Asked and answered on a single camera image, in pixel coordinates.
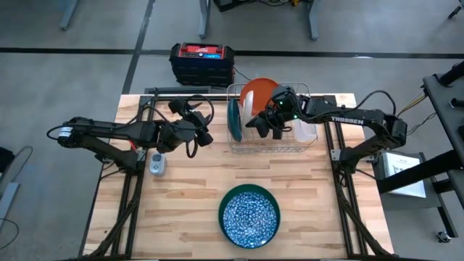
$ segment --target blue speckled bowl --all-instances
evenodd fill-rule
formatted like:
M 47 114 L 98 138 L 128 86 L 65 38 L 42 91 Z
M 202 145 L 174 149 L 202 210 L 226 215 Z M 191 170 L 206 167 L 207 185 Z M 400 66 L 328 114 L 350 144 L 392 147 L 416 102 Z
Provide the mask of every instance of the blue speckled bowl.
M 219 224 L 232 243 L 245 249 L 267 244 L 277 233 L 281 214 L 265 188 L 244 184 L 232 188 L 219 206 Z

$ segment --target wire dish rack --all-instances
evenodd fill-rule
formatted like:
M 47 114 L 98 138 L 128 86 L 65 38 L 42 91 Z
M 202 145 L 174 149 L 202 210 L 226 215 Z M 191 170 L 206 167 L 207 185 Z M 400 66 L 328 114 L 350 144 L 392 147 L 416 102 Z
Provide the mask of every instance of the wire dish rack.
M 309 96 L 310 89 L 304 83 L 279 83 L 282 86 L 291 86 L 296 94 L 302 94 Z M 237 101 L 240 98 L 240 93 L 246 83 L 234 83 L 229 85 L 227 88 L 227 102 L 230 99 L 235 98 Z M 243 108 L 239 105 L 241 119 L 243 119 Z M 283 132 L 281 140 L 273 139 L 273 132 L 270 130 L 269 134 L 265 138 L 261 138 L 256 128 L 243 128 L 242 139 L 240 142 L 235 141 L 232 138 L 230 131 L 227 131 L 227 139 L 229 146 L 232 148 L 233 153 L 245 154 L 245 153 L 261 153 L 261 152 L 303 152 L 306 149 L 311 147 L 315 141 L 318 140 L 316 127 L 311 125 L 311 128 L 314 128 L 315 138 L 310 141 L 300 142 L 295 139 L 295 127 L 297 120 L 292 120 L 286 123 L 286 126 L 292 128 L 289 132 Z

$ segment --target gray floor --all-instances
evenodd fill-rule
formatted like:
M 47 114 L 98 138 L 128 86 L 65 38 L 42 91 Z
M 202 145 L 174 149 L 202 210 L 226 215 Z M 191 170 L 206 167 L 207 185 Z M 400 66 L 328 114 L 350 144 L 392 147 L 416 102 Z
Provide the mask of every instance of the gray floor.
M 62 32 L 60 1 L 0 0 L 1 47 L 132 49 L 148 0 L 81 0 L 69 31 Z M 457 1 L 325 0 L 320 40 L 309 41 L 303 6 L 268 8 L 246 4 L 219 13 L 211 9 L 211 43 L 235 49 L 286 51 L 464 52 L 464 13 L 446 21 Z M 198 2 L 156 0 L 145 49 L 169 49 L 176 42 L 198 42 Z M 142 56 L 131 94 L 148 87 L 178 86 L 168 57 Z M 101 165 L 92 153 L 63 149 L 45 132 L 74 116 L 112 120 L 131 56 L 0 54 L 0 146 L 17 151 L 34 146 L 19 176 L 20 191 L 8 218 L 20 235 L 1 260 L 55 260 L 78 253 Z M 302 81 L 313 93 L 353 92 L 358 101 L 376 89 L 388 91 L 398 107 L 420 89 L 423 76 L 444 72 L 453 59 L 353 59 L 237 57 L 236 67 L 250 78 Z M 236 82 L 244 82 L 241 76 Z M 382 95 L 365 108 L 391 110 Z M 428 101 L 405 113 L 418 124 L 433 111 Z M 404 152 L 432 157 L 450 149 L 437 119 L 409 137 Z M 458 232 L 464 235 L 462 207 L 452 193 L 445 201 Z M 385 210 L 395 252 L 403 257 L 461 260 L 461 238 L 439 244 L 443 229 L 438 212 Z M 14 230 L 4 226 L 0 246 Z

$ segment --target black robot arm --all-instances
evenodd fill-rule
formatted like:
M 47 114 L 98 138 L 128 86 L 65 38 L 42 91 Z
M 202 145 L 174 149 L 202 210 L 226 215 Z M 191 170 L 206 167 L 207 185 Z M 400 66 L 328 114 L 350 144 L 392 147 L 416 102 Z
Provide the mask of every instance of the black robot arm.
M 272 106 L 266 106 L 246 124 L 247 127 L 256 127 L 261 137 L 266 137 L 270 129 L 285 131 L 285 122 L 296 119 L 311 124 L 340 122 L 372 129 L 375 136 L 354 148 L 347 147 L 340 151 L 339 170 L 344 173 L 354 173 L 363 157 L 376 154 L 381 149 L 395 149 L 406 144 L 407 124 L 379 109 L 337 107 L 335 99 L 330 96 L 297 96 L 288 86 L 277 87 L 271 100 Z
M 137 115 L 129 123 L 111 123 L 92 120 L 84 117 L 74 117 L 55 127 L 47 133 L 60 129 L 57 138 L 66 148 L 83 148 L 95 152 L 95 158 L 100 161 L 106 159 L 114 160 L 115 164 L 122 170 L 137 172 L 143 169 L 141 155 L 135 150 L 120 150 L 99 138 L 110 138 L 128 140 L 135 146 L 151 149 L 156 148 L 159 153 L 174 151 L 182 143 L 188 144 L 193 141 L 195 148 L 198 145 L 206 146 L 212 143 L 212 137 L 208 133 L 207 125 L 214 116 L 213 113 L 206 117 L 201 112 L 194 111 L 195 106 L 188 103 L 189 99 L 178 97 L 169 103 L 171 111 L 178 113 L 182 119 L 170 122 L 156 108 L 147 106 L 145 109 L 153 109 L 163 120 L 135 121 Z M 194 157 L 196 149 L 189 157 Z

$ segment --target red battery box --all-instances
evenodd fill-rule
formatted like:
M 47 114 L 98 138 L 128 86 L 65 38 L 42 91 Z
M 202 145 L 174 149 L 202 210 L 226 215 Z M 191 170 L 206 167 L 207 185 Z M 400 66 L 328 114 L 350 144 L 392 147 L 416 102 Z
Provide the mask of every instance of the red battery box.
M 228 46 L 177 43 L 169 60 L 182 85 L 228 87 L 233 83 L 234 55 Z

